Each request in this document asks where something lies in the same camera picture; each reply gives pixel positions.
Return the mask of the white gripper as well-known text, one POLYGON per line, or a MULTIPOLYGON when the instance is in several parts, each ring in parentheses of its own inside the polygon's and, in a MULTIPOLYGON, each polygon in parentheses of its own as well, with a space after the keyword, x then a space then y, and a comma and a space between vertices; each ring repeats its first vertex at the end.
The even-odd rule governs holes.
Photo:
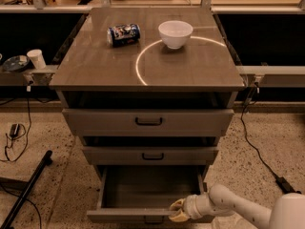
POLYGON ((188 219, 201 219, 205 216, 229 217, 234 214, 230 209, 221 209, 214 205, 207 193, 180 198, 170 205, 170 211, 176 211, 169 216, 173 222, 185 222, 188 219))

